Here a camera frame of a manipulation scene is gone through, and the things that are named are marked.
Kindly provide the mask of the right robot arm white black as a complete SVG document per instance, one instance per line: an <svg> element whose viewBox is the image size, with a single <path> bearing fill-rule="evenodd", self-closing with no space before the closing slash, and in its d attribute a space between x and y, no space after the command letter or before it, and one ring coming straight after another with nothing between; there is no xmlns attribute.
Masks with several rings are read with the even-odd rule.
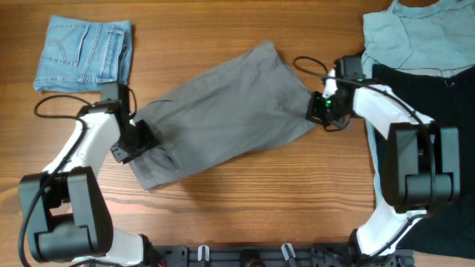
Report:
<svg viewBox="0 0 475 267"><path fill-rule="evenodd" d="M459 134L438 126L392 89L367 78L357 55L342 56L319 74L323 92L314 92L307 119L327 132L363 118L387 144L379 172L382 201L370 219L350 235L346 265L383 263L419 221L459 196Z"/></svg>

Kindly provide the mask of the grey shorts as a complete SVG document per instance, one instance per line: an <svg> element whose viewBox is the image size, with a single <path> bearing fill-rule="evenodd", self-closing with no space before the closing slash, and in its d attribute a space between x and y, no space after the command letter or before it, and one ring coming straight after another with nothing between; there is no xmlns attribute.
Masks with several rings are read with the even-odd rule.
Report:
<svg viewBox="0 0 475 267"><path fill-rule="evenodd" d="M285 145L315 128L311 93L263 42L161 96L137 112L158 145L130 162L145 190L248 152Z"/></svg>

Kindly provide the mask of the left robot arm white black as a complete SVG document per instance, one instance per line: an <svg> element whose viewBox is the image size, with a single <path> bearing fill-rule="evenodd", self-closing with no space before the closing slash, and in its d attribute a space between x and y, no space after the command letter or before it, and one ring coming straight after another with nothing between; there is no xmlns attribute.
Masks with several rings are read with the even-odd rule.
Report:
<svg viewBox="0 0 475 267"><path fill-rule="evenodd" d="M98 102L85 102L73 116L76 127L55 160L19 183L23 266L27 254L38 263L72 266L163 265L145 235L113 226L96 179L107 154L127 164L159 142L146 122L133 122L130 106L137 101L128 86L109 82L100 93Z"/></svg>

